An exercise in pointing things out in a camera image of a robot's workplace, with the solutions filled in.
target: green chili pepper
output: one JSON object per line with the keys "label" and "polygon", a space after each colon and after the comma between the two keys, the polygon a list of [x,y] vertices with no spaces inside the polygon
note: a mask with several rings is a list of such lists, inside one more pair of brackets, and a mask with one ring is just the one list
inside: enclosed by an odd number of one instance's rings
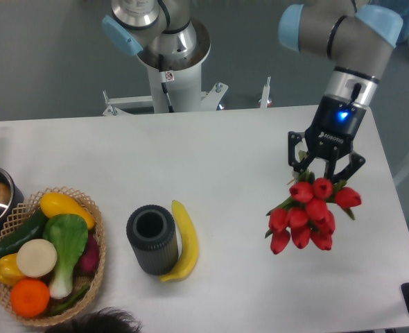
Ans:
{"label": "green chili pepper", "polygon": [[57,305],[56,307],[50,309],[47,312],[47,316],[52,317],[52,316],[57,316],[58,314],[62,314],[64,311],[70,309],[77,303],[80,299],[85,297],[87,291],[90,288],[90,284],[85,284],[82,286],[77,292],[73,293],[73,295],[68,299],[66,302]]}
{"label": "green chili pepper", "polygon": [[26,222],[0,241],[0,259],[5,255],[17,253],[27,241],[40,238],[47,221],[48,218],[41,209],[33,213]]}

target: yellow bell pepper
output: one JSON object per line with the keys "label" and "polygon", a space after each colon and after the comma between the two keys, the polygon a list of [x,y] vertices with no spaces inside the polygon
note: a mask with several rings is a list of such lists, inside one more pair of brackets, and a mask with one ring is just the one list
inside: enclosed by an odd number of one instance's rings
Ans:
{"label": "yellow bell pepper", "polygon": [[15,286],[26,276],[18,269],[17,254],[5,255],[0,259],[0,282],[8,286]]}

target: blue led light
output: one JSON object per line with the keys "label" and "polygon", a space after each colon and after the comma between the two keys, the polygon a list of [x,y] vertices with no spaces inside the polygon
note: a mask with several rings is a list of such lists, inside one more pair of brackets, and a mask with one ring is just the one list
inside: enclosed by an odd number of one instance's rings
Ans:
{"label": "blue led light", "polygon": [[339,111],[337,113],[337,119],[340,122],[343,122],[347,117],[349,116],[349,112],[348,111]]}

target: banana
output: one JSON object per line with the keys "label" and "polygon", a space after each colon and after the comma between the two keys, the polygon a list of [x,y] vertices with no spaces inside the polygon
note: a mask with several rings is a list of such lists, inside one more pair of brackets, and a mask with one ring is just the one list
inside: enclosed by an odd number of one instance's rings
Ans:
{"label": "banana", "polygon": [[172,214],[182,237],[182,254],[178,262],[167,274],[161,275],[161,282],[181,281],[191,274],[198,259],[198,240],[191,217],[181,202],[172,201]]}

